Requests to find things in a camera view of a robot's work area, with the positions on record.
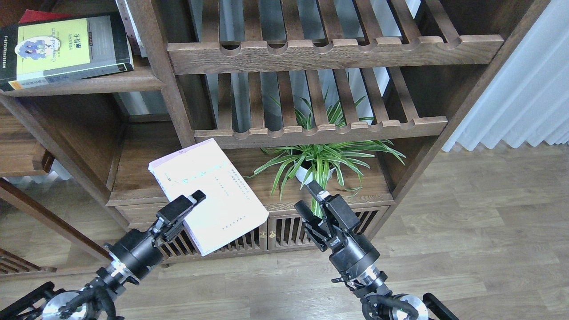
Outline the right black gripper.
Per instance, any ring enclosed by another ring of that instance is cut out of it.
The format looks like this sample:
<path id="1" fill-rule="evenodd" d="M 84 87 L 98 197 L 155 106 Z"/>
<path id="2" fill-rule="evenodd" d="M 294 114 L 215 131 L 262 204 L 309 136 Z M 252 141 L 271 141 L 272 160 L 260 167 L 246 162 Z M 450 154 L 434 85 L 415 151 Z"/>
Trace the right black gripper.
<path id="1" fill-rule="evenodd" d="M 307 189 L 318 202 L 322 219 L 313 214 L 304 200 L 295 203 L 305 235 L 321 252 L 331 250 L 329 260 L 347 285 L 371 285 L 380 281 L 381 272 L 374 265 L 379 252 L 364 235 L 353 233 L 360 220 L 347 202 L 341 195 L 323 190 L 317 181 L 307 184 Z"/>

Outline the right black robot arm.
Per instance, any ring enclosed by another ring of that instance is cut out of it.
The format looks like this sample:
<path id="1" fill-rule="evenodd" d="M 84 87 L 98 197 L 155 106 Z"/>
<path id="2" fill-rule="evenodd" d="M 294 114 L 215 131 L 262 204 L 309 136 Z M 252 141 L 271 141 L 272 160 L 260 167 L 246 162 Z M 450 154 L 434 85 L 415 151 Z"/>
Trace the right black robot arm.
<path id="1" fill-rule="evenodd" d="M 304 224 L 305 233 L 322 251 L 331 249 L 329 260 L 340 274 L 333 282 L 343 282 L 362 304 L 368 320 L 428 320 L 433 313 L 440 320 L 457 317 L 433 294 L 422 299 L 408 294 L 393 294 L 386 286 L 387 278 L 375 265 L 378 250 L 355 229 L 360 220 L 339 194 L 331 195 L 312 181 L 307 185 L 318 202 L 323 216 L 317 217 L 302 200 L 295 204 Z"/>

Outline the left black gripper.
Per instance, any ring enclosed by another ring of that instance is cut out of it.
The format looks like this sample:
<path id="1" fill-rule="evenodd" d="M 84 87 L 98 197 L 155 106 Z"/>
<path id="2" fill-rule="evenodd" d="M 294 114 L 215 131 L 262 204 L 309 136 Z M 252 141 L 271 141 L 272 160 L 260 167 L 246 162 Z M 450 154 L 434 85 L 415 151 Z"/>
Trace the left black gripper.
<path id="1" fill-rule="evenodd" d="M 138 285 L 163 261 L 159 247 L 173 241 L 184 227 L 184 218 L 205 198 L 201 190 L 189 198 L 181 195 L 156 213 L 157 221 L 147 231 L 132 229 L 114 245 L 105 243 L 112 262 L 103 270 L 103 282 L 106 285 L 125 282 Z"/>

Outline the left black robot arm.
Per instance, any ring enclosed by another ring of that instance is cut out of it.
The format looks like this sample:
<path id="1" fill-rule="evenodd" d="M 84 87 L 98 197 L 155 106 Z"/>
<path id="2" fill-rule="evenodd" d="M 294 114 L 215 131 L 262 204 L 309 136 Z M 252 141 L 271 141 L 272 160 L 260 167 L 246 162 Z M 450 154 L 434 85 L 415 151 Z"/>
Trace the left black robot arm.
<path id="1" fill-rule="evenodd" d="M 183 230 L 184 218 L 205 199 L 200 190 L 181 195 L 156 213 L 157 220 L 147 231 L 133 229 L 108 249 L 110 265 L 100 268 L 97 276 L 81 290 L 54 290 L 45 282 L 1 312 L 3 320 L 95 320 L 106 312 L 117 320 L 115 299 L 124 293 L 124 283 L 138 285 L 157 265 L 163 255 L 159 247 Z"/>

